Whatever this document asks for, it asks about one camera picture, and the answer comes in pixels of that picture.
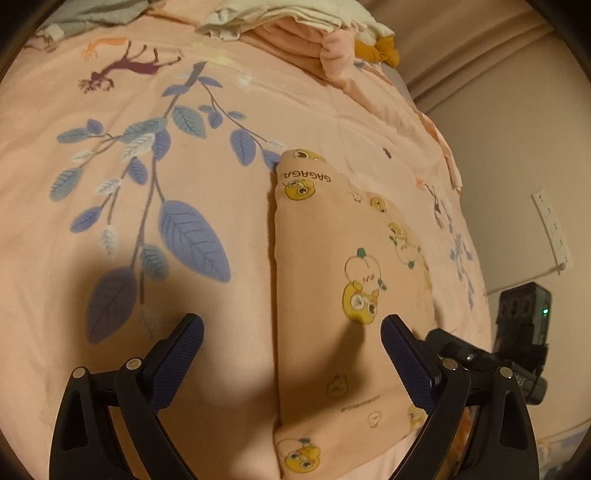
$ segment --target beige wall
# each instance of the beige wall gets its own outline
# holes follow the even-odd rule
[[[487,289],[555,266],[530,195],[546,188],[574,267],[538,280],[553,294],[549,389],[530,413],[538,438],[591,417],[591,83],[548,35],[428,113],[462,172],[462,207]],[[490,296],[496,317],[498,295]]]

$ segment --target metal screw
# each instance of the metal screw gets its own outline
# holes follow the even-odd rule
[[[85,374],[86,374],[86,368],[84,368],[84,367],[75,368],[74,371],[72,372],[72,376],[74,378],[84,377]]]
[[[142,361],[139,358],[132,358],[131,360],[128,360],[125,366],[127,367],[127,370],[137,370],[142,366]]]
[[[508,367],[501,367],[499,369],[499,372],[501,373],[501,375],[503,375],[503,377],[505,378],[511,378],[513,377],[513,370],[511,370],[511,368]]]
[[[455,370],[458,367],[457,362],[453,358],[444,358],[442,364],[448,370]]]

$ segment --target blue leaf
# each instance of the blue leaf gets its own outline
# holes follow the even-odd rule
[[[201,275],[230,281],[230,265],[223,246],[196,209],[169,200],[160,209],[158,223],[164,245],[181,263]]]
[[[246,120],[246,115],[244,115],[244,113],[235,110],[228,112],[228,117],[233,118],[234,120]]]
[[[106,339],[131,317],[137,291],[129,267],[116,268],[100,278],[86,308],[86,338],[90,343]]]
[[[84,210],[80,215],[72,220],[70,224],[70,232],[80,233],[88,230],[100,218],[102,207],[92,207]]]
[[[51,186],[49,198],[54,202],[59,202],[66,198],[80,180],[82,169],[80,167],[68,168],[61,172]]]
[[[86,128],[73,128],[67,132],[63,132],[57,136],[59,143],[76,143],[88,138],[88,130]]]
[[[145,185],[148,181],[148,170],[138,157],[134,157],[127,165],[127,175],[138,185]]]
[[[192,87],[193,85],[195,85],[195,82],[199,78],[199,75],[201,75],[201,72],[205,68],[205,65],[207,65],[206,61],[200,61],[199,63],[193,65],[193,71],[191,72],[191,75],[189,75],[189,79],[185,82],[186,86]]]
[[[162,94],[163,97],[168,97],[171,95],[182,95],[189,91],[189,87],[186,85],[171,85],[170,87],[166,88],[164,93]]]
[[[265,162],[267,168],[271,171],[274,171],[275,165],[277,165],[281,160],[281,156],[278,153],[275,153],[271,150],[263,150],[262,159]]]
[[[144,122],[138,122],[127,127],[119,140],[123,143],[131,143],[142,135],[157,134],[166,128],[167,123],[168,120],[161,116],[151,118],[150,120],[146,120]]]
[[[164,252],[156,245],[144,245],[142,249],[142,270],[147,277],[161,281],[168,277],[168,262]]]
[[[154,143],[152,144],[152,152],[156,160],[162,160],[170,149],[172,140],[168,130],[164,129],[158,132],[154,137]]]
[[[207,121],[209,122],[209,126],[213,129],[216,129],[223,123],[223,117],[220,112],[209,112],[207,116]]]
[[[255,139],[243,128],[238,128],[232,132],[230,135],[230,144],[242,166],[249,166],[255,159]]]
[[[183,132],[199,138],[206,138],[205,124],[199,112],[188,106],[177,105],[173,110],[174,124]]]
[[[222,84],[219,83],[217,80],[212,79],[211,77],[199,77],[198,80],[204,84],[204,85],[208,85],[210,87],[217,87],[217,88],[223,88]]]
[[[100,135],[103,132],[103,124],[90,118],[86,121],[86,129],[93,135]]]

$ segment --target white power strip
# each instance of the white power strip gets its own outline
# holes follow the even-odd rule
[[[556,266],[558,267],[558,274],[573,265],[573,258],[570,255],[569,246],[566,243],[564,232],[558,221],[558,216],[554,211],[552,204],[550,203],[550,197],[545,189],[541,189],[539,192],[532,194],[535,206],[538,208],[542,223],[546,228],[546,233],[550,239],[550,245],[554,252],[554,258],[556,259]]]

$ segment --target leaf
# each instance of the leaf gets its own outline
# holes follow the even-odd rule
[[[230,265],[223,246],[196,209],[169,200],[160,208],[158,223],[164,245],[181,263],[201,275],[230,281]]]
[[[137,282],[129,267],[103,275],[90,295],[86,309],[86,338],[99,343],[115,333],[134,311]]]
[[[201,75],[201,72],[205,68],[205,65],[207,65],[206,61],[200,61],[199,63],[193,65],[193,71],[191,72],[191,75],[189,75],[189,79],[185,82],[186,86],[192,87],[193,85],[195,85],[195,82],[199,78],[199,75]]]
[[[272,152],[271,150],[263,150],[262,159],[265,162],[267,168],[271,171],[274,171],[275,165],[281,160],[281,156],[278,153]]]
[[[129,161],[134,157],[139,157],[141,154],[146,153],[152,149],[156,135],[144,134],[130,142],[121,154],[122,161]]]
[[[189,87],[186,85],[171,85],[167,87],[164,93],[162,94],[163,97],[168,97],[171,95],[182,95],[189,91]]]
[[[145,122],[139,122],[137,124],[130,125],[125,129],[123,135],[119,138],[120,142],[130,143],[138,137],[145,134],[157,134],[166,128],[168,120],[158,116]]]
[[[145,185],[148,181],[148,170],[138,157],[134,157],[127,165],[127,175],[138,185]]]
[[[157,281],[162,281],[168,277],[166,256],[156,245],[144,245],[141,260],[146,277]]]
[[[177,105],[173,109],[174,124],[183,132],[205,138],[205,125],[201,115],[188,106]]]
[[[80,167],[68,168],[59,174],[51,186],[49,198],[54,202],[59,202],[66,198],[80,180],[82,169]]]
[[[207,116],[207,121],[209,122],[209,126],[213,129],[216,129],[223,123],[223,117],[220,112],[209,112]]]
[[[280,142],[279,140],[269,140],[267,142],[269,145],[273,145],[274,147],[281,148],[283,150],[287,150],[287,146]]]
[[[92,150],[81,150],[72,157],[72,161],[74,161],[76,163],[82,163],[88,157],[90,157],[93,153],[94,152]]]
[[[80,233],[88,230],[100,218],[102,207],[91,207],[84,210],[80,215],[72,220],[70,224],[70,232]]]
[[[219,83],[215,79],[212,79],[211,77],[199,77],[198,80],[200,83],[204,85],[209,85],[210,87],[223,88],[221,83]]]
[[[104,247],[107,255],[112,257],[117,251],[117,244],[119,243],[119,236],[115,231],[115,228],[111,225],[107,225],[100,232],[100,244]]]
[[[100,135],[103,132],[103,124],[90,118],[86,121],[86,129],[93,135]]]
[[[88,138],[88,130],[86,128],[73,128],[67,132],[63,132],[57,136],[59,143],[76,143]]]
[[[111,193],[115,193],[117,189],[121,187],[121,183],[123,183],[123,180],[121,179],[107,179],[99,185],[99,187],[95,190],[95,193],[97,195],[109,195]]]
[[[143,307],[139,311],[139,328],[145,333],[146,337],[153,339],[160,330],[160,318],[151,309]]]
[[[246,115],[244,115],[244,113],[235,110],[228,112],[228,117],[233,118],[234,120],[246,120]]]
[[[255,139],[243,128],[238,128],[232,132],[230,135],[230,144],[243,167],[249,166],[255,159]]]
[[[156,160],[162,160],[170,149],[172,139],[168,130],[164,129],[158,132],[154,137],[154,145],[152,145],[152,152]]]

